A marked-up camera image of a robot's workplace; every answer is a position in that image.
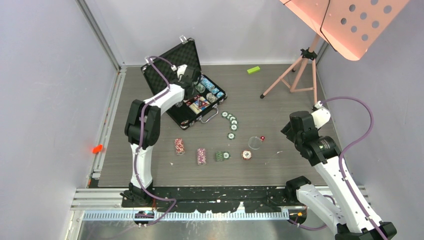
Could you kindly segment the clear dealer button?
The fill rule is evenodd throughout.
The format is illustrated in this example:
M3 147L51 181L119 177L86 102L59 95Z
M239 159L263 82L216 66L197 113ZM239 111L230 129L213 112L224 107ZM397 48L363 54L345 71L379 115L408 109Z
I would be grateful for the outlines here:
M248 140L248 147L252 150L258 150L263 144L263 140L258 136L252 136Z

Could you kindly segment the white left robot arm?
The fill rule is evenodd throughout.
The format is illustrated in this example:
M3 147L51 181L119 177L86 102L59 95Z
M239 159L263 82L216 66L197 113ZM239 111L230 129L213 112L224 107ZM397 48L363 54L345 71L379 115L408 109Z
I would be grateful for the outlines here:
M168 80L154 65L151 67L164 80L166 87L151 98L131 103L124 133L132 149L132 177L122 195L135 200L141 207L153 202L153 193L147 188L152 184L152 152L159 139L161 117L176 104L193 98L197 94L195 86L202 75L201 70L186 64L170 65L174 78Z

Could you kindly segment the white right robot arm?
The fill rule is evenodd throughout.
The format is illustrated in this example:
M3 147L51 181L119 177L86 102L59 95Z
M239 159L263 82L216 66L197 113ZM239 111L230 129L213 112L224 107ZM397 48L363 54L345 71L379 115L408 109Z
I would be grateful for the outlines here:
M383 221L369 205L352 179L335 141L321 136L319 129L330 120L322 107L313 112L296 111L281 132L326 182L336 203L320 193L305 176L286 182L284 196L291 205L300 203L312 210L331 229L336 240L391 240L392 222Z

